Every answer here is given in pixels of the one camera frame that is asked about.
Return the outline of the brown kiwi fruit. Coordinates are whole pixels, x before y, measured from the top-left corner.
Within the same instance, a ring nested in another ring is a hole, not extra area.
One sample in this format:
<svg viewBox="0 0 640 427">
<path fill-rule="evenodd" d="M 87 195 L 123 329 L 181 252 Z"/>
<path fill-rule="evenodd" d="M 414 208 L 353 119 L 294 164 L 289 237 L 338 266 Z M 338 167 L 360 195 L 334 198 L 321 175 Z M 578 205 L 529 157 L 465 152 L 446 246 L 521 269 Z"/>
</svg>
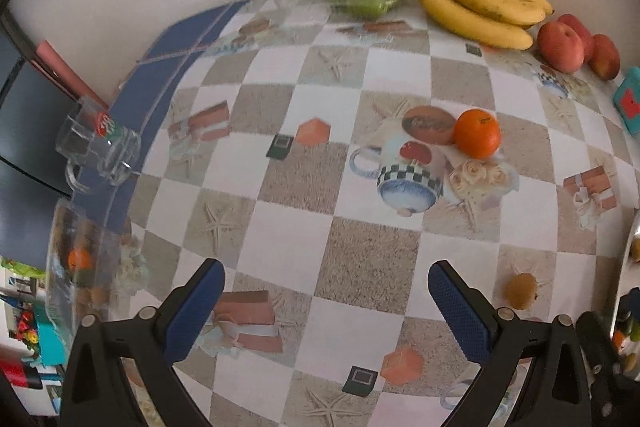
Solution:
<svg viewBox="0 0 640 427">
<path fill-rule="evenodd" d="M 639 236 L 634 236 L 634 239 L 631 241 L 629 256 L 634 263 L 640 262 L 640 237 Z"/>
</svg>

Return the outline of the orange tangerine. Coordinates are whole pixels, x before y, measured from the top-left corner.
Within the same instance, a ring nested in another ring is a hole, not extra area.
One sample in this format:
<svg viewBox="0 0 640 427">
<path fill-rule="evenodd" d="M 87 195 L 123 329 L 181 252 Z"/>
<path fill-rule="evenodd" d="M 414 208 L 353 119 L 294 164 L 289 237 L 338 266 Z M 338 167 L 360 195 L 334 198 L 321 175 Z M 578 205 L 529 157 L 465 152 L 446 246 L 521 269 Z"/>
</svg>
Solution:
<svg viewBox="0 0 640 427">
<path fill-rule="evenodd" d="M 497 119 L 483 109 L 466 110 L 454 124 L 454 144 L 463 154 L 474 159 L 494 155 L 501 144 Z"/>
</svg>

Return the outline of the steel round tray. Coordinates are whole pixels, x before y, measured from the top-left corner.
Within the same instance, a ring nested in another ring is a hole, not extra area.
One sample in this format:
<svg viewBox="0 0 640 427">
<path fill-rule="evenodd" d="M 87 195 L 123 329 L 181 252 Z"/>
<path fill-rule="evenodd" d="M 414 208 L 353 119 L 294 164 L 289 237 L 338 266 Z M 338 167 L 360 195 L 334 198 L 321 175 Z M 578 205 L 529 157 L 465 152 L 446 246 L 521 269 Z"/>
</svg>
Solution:
<svg viewBox="0 0 640 427">
<path fill-rule="evenodd" d="M 634 214 L 614 285 L 614 306 L 608 332 L 617 354 L 623 361 L 623 372 L 633 381 L 639 380 L 639 263 L 629 256 L 631 241 L 639 236 L 639 211 Z"/>
</svg>

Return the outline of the clear glass bowl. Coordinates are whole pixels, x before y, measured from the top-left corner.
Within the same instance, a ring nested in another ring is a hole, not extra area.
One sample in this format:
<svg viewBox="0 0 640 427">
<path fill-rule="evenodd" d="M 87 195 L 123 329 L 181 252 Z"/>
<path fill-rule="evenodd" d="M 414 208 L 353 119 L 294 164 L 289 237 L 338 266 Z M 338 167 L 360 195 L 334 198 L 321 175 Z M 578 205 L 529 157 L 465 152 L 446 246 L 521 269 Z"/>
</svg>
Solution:
<svg viewBox="0 0 640 427">
<path fill-rule="evenodd" d="M 72 350 L 81 320 L 94 314 L 102 321 L 117 320 L 126 312 L 125 299 L 116 291 L 122 266 L 122 248 L 131 230 L 122 234 L 104 229 L 86 217 L 85 210 L 61 198 L 55 205 L 47 254 L 47 317 L 66 352 Z"/>
</svg>

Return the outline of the clear glass mug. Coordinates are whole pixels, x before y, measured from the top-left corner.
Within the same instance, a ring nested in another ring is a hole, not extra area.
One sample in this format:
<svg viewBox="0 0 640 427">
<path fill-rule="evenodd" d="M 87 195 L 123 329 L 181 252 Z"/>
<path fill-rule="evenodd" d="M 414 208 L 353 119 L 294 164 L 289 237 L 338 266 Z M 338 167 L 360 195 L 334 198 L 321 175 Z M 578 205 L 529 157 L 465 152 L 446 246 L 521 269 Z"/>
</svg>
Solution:
<svg viewBox="0 0 640 427">
<path fill-rule="evenodd" d="M 93 194 L 103 185 L 122 185 L 134 174 L 141 135 L 119 124 L 88 95 L 66 116 L 55 150 L 66 158 L 65 179 L 80 194 Z"/>
</svg>

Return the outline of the teal plastic container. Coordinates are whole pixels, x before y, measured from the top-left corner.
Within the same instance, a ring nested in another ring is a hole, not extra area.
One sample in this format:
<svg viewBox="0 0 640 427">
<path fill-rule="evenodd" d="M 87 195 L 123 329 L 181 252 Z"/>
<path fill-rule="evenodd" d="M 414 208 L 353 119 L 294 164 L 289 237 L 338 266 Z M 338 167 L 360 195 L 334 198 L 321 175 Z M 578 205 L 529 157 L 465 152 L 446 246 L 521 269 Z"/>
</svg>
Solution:
<svg viewBox="0 0 640 427">
<path fill-rule="evenodd" d="M 631 135 L 640 132 L 640 68 L 632 66 L 613 96 L 613 102 Z"/>
</svg>

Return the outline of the patterned tablecloth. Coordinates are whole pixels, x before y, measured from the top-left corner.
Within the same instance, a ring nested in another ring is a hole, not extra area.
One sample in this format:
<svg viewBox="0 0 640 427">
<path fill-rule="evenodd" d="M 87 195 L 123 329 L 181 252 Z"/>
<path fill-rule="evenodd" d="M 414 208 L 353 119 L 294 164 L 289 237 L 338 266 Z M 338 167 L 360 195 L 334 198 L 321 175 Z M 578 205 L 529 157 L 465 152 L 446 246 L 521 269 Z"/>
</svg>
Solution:
<svg viewBox="0 0 640 427">
<path fill-rule="evenodd" d="M 496 162 L 452 147 L 454 191 L 417 215 L 366 172 L 406 115 L 481 108 Z M 233 3 L 167 29 L 112 108 L 143 139 L 137 179 L 79 204 L 130 222 L 162 301 L 206 257 L 267 291 L 279 353 L 196 345 L 177 373 L 216 426 L 437 426 L 471 369 L 426 288 L 448 260 L 495 305 L 536 277 L 532 319 L 600 310 L 639 206 L 639 145 L 608 86 L 445 34 L 414 4 L 375 28 L 322 5 Z"/>
</svg>

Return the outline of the red apple right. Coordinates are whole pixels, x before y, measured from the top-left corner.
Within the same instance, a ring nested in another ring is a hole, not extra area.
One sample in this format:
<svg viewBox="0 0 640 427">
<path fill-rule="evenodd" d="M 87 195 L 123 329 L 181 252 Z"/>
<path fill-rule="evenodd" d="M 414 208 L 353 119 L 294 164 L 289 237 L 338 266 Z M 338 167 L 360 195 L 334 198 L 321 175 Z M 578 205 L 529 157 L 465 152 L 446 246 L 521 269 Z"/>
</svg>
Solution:
<svg viewBox="0 0 640 427">
<path fill-rule="evenodd" d="M 620 72 L 620 51 L 607 35 L 597 34 L 592 40 L 593 52 L 588 65 L 598 78 L 611 81 Z"/>
</svg>

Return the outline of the red apple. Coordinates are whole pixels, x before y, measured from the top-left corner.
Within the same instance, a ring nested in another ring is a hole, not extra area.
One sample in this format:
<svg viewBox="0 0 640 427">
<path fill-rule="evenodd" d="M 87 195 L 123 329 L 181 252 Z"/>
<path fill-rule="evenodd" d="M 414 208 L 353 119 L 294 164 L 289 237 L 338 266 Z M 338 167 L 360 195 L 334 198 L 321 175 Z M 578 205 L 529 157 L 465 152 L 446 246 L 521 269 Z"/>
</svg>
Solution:
<svg viewBox="0 0 640 427">
<path fill-rule="evenodd" d="M 598 78 L 611 81 L 620 72 L 620 51 L 607 35 L 597 34 L 592 40 L 593 52 L 588 65 Z"/>
<path fill-rule="evenodd" d="M 576 32 L 584 46 L 584 61 L 589 62 L 594 51 L 594 41 L 591 32 L 575 15 L 563 14 L 558 18 L 558 21 L 572 28 Z"/>
</svg>

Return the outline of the pink apple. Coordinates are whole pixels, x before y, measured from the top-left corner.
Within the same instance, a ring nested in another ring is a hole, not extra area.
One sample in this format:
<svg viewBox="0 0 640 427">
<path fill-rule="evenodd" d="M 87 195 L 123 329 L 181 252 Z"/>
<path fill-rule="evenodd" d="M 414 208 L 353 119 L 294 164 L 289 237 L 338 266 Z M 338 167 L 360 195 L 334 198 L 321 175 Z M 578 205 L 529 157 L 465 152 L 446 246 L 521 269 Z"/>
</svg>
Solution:
<svg viewBox="0 0 640 427">
<path fill-rule="evenodd" d="M 556 20 L 539 28 L 537 51 L 548 65 L 567 74 L 576 72 L 585 61 L 582 38 L 573 28 Z"/>
</svg>

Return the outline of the red apple middle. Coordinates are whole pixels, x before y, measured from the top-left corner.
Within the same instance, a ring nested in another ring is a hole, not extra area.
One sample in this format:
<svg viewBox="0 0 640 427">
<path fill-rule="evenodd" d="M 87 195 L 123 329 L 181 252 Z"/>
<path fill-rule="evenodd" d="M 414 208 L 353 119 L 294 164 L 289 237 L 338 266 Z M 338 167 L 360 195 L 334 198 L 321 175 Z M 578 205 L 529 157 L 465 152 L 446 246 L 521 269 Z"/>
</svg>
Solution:
<svg viewBox="0 0 640 427">
<path fill-rule="evenodd" d="M 594 41 L 591 32 L 575 15 L 563 14 L 558 18 L 558 21 L 572 28 L 576 32 L 584 46 L 584 61 L 589 62 L 594 51 Z"/>
</svg>

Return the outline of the yellow banana bunch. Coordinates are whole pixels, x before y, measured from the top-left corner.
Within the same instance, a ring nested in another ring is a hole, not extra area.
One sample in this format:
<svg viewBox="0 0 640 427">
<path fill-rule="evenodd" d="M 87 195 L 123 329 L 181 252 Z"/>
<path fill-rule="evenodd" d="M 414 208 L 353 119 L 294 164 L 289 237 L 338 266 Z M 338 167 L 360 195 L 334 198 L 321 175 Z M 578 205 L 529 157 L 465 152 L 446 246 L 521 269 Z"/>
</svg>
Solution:
<svg viewBox="0 0 640 427">
<path fill-rule="evenodd" d="M 454 34 L 509 50 L 527 50 L 529 28 L 553 14 L 547 0 L 419 0 L 426 14 Z"/>
</svg>

